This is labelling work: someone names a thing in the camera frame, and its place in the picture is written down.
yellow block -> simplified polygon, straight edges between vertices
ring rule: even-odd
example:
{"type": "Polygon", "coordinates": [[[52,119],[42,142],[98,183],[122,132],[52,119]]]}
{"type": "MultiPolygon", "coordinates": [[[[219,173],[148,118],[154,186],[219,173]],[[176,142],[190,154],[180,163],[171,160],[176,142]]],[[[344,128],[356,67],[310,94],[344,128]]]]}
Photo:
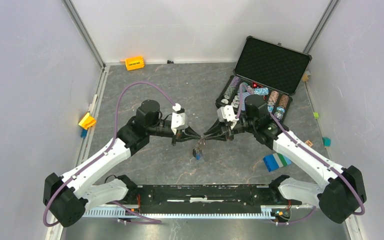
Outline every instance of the yellow block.
{"type": "Polygon", "coordinates": [[[304,73],[304,76],[302,76],[302,81],[307,82],[309,80],[309,76],[304,73]]]}
{"type": "Polygon", "coordinates": [[[131,58],[127,58],[125,60],[127,71],[141,69],[145,67],[144,58],[142,56],[135,56],[131,58]]]}
{"type": "Polygon", "coordinates": [[[78,125],[86,130],[88,130],[88,128],[92,127],[93,125],[95,125],[97,123],[97,121],[95,120],[95,118],[93,116],[91,116],[91,114],[89,112],[87,112],[80,120],[80,122],[78,123],[78,125]]]}

green block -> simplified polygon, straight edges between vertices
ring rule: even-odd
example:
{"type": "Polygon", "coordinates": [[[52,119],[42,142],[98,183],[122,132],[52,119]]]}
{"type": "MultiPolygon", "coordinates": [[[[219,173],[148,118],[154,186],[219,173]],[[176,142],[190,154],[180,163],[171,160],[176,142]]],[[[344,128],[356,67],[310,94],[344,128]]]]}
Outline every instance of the green block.
{"type": "Polygon", "coordinates": [[[331,139],[330,138],[324,136],[321,139],[323,139],[323,145],[325,147],[330,147],[331,146],[331,139]]]}

blue poker chip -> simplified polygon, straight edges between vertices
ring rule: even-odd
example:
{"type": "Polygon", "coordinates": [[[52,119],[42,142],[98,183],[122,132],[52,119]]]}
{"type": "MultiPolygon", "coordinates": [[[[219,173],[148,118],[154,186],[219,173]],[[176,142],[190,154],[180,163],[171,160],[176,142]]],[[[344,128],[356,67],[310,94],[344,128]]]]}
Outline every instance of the blue poker chip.
{"type": "Polygon", "coordinates": [[[244,92],[242,93],[242,108],[241,108],[241,111],[245,111],[245,98],[248,97],[249,94],[248,92],[244,92]]]}
{"type": "Polygon", "coordinates": [[[276,107],[276,112],[281,112],[281,113],[285,113],[285,109],[284,109],[284,107],[283,106],[278,106],[278,107],[276,107]]]}
{"type": "Polygon", "coordinates": [[[269,89],[267,87],[254,88],[254,94],[260,95],[260,96],[266,96],[266,95],[269,95],[269,89]]]}
{"type": "Polygon", "coordinates": [[[274,116],[275,116],[277,119],[282,120],[282,118],[284,117],[284,113],[283,113],[283,112],[279,112],[279,111],[277,111],[277,112],[274,113],[274,116]]]}

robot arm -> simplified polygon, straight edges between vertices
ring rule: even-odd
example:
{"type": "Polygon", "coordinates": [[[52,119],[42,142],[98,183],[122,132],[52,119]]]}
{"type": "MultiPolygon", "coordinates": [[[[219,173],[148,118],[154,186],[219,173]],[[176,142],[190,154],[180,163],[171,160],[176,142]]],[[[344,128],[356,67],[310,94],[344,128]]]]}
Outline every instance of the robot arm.
{"type": "Polygon", "coordinates": [[[108,147],[113,139],[110,139],[101,150],[76,168],[59,177],[52,173],[45,179],[43,193],[45,205],[60,186],[72,179],[57,195],[49,208],[62,226],[71,226],[89,209],[121,200],[126,196],[128,188],[120,179],[114,179],[101,185],[93,184],[115,165],[130,158],[146,146],[150,142],[150,136],[171,138],[173,145],[176,145],[176,142],[200,139],[200,135],[188,126],[185,110],[178,103],[173,110],[172,121],[162,120],[158,102],[154,100],[142,102],[136,110],[136,116],[133,116],[117,132],[111,149],[108,150],[108,147]],[[91,165],[100,155],[103,156],[91,165]],[[85,166],[89,167],[75,175],[79,169],[85,166]]]}
{"type": "Polygon", "coordinates": [[[303,143],[284,125],[282,125],[285,129],[283,132],[274,123],[261,96],[248,96],[245,99],[245,109],[246,114],[237,119],[232,106],[219,108],[218,121],[204,133],[204,136],[207,140],[227,141],[233,140],[235,134],[251,133],[259,143],[288,157],[315,181],[315,183],[303,182],[282,175],[270,184],[275,191],[275,198],[298,200],[320,207],[332,221],[342,223],[360,205],[351,190],[337,175],[339,174],[352,185],[361,201],[363,203],[366,201],[363,177],[356,167],[344,168],[327,159],[303,143]]]}

gray marble floor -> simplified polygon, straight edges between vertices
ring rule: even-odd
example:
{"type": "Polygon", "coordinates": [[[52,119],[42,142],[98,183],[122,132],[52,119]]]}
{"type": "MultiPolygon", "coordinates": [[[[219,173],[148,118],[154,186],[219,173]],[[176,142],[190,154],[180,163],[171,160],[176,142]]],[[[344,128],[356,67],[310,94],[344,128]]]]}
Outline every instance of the gray marble floor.
{"type": "MultiPolygon", "coordinates": [[[[189,117],[189,125],[202,134],[216,121],[215,100],[233,73],[234,63],[191,63],[146,65],[127,71],[124,66],[111,66],[90,146],[90,155],[101,149],[112,137],[116,102],[123,88],[136,81],[149,81],[160,86],[181,104],[189,117]]],[[[327,156],[322,136],[313,117],[310,100],[300,83],[285,119],[285,124],[304,142],[327,156]]],[[[126,92],[118,112],[118,127],[135,115],[142,101],[160,103],[164,116],[171,113],[169,102],[157,90],[137,85],[126,92]]],[[[286,174],[301,181],[312,179],[291,164],[268,172],[263,157],[272,153],[248,133],[235,136],[234,141],[207,141],[204,160],[195,160],[195,141],[171,145],[171,139],[151,137],[150,143],[133,157],[111,169],[105,176],[127,175],[137,184],[210,184],[210,183],[270,183],[286,174]]]]}

